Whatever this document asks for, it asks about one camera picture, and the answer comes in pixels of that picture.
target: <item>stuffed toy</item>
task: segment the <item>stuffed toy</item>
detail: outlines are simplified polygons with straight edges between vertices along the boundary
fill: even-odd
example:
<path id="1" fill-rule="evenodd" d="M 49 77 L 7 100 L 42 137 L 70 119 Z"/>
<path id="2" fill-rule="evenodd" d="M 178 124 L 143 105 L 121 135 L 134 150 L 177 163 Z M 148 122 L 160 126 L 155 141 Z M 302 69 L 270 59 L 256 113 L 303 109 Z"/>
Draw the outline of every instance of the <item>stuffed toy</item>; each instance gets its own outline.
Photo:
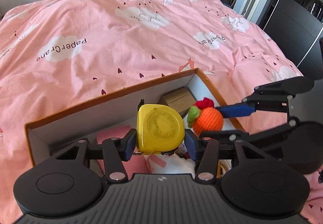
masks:
<path id="1" fill-rule="evenodd" d="M 190 107 L 187 124 L 199 137 L 203 131 L 218 131 L 223 127 L 223 116 L 214 107 L 214 102 L 205 97 Z"/>

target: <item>tape measure's circular label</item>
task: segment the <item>tape measure's circular label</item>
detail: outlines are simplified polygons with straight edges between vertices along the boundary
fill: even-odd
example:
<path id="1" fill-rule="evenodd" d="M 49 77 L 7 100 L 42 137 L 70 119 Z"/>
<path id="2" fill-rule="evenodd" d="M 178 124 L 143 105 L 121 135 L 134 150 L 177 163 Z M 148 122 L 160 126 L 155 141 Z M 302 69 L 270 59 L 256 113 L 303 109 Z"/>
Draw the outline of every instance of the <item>tape measure's circular label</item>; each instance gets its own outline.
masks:
<path id="1" fill-rule="evenodd" d="M 168 142 L 178 135 L 179 125 L 172 113 L 158 110 L 148 117 L 147 130 L 158 141 Z"/>

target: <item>yellow tape measure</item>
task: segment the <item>yellow tape measure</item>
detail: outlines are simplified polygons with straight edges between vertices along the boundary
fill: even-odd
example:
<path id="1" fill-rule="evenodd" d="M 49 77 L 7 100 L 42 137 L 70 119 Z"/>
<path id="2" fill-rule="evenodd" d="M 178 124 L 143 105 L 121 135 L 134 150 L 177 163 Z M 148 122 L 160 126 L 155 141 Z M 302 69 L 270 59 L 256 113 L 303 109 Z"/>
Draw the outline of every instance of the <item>yellow tape measure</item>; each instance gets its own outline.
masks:
<path id="1" fill-rule="evenodd" d="M 137 148 L 144 155 L 174 150 L 184 139 L 184 121 L 165 105 L 146 104 L 137 116 Z"/>

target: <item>orange knitted ball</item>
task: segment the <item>orange knitted ball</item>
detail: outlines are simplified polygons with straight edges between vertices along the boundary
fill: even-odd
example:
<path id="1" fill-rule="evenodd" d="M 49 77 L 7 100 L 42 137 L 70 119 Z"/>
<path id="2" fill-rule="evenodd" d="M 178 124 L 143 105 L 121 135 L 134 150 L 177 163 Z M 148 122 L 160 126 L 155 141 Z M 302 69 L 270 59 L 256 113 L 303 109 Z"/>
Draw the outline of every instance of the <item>orange knitted ball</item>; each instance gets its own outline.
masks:
<path id="1" fill-rule="evenodd" d="M 201 114 L 193 124 L 194 133 L 200 136 L 202 131 L 217 131 L 222 130 L 223 117 L 221 113 L 213 108 L 207 107 L 201 110 Z"/>

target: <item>bed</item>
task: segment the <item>bed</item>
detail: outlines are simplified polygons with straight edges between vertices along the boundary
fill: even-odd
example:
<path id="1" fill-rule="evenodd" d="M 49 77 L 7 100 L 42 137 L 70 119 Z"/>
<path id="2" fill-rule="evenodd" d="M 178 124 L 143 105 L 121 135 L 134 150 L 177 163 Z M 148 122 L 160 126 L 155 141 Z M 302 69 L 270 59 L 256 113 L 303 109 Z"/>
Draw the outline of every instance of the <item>bed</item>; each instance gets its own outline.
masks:
<path id="1" fill-rule="evenodd" d="M 46 0 L 0 22 L 0 223 L 21 212 L 12 187 L 31 167 L 23 125 L 157 77 L 200 68 L 228 104 L 260 84 L 300 76 L 276 43 L 219 0 Z M 249 132 L 284 123 L 256 112 Z M 303 215 L 318 223 L 319 173 Z"/>

